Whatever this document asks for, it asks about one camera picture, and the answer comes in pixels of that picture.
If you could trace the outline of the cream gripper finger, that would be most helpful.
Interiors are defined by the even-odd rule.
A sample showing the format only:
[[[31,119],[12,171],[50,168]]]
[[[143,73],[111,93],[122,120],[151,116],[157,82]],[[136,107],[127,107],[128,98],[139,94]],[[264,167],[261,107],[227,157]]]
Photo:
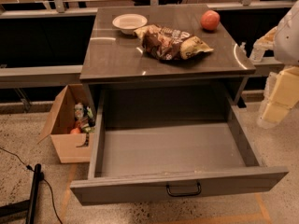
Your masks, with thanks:
[[[280,124],[299,102],[299,67],[287,66],[266,80],[257,124],[265,129]]]
[[[274,47],[274,36],[277,31],[277,27],[269,30],[265,35],[260,37],[253,44],[253,49],[249,56],[252,62],[258,63],[263,59],[264,53],[267,50],[272,50]]]

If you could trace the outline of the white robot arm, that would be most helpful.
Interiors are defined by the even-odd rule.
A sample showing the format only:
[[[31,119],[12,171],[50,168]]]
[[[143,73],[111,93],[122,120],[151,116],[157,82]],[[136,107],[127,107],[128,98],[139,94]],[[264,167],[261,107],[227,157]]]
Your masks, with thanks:
[[[249,59],[260,62],[267,50],[273,50],[274,58],[285,67],[278,74],[271,72],[266,80],[257,119],[265,129],[280,124],[299,103],[299,1],[276,27],[256,40]]]

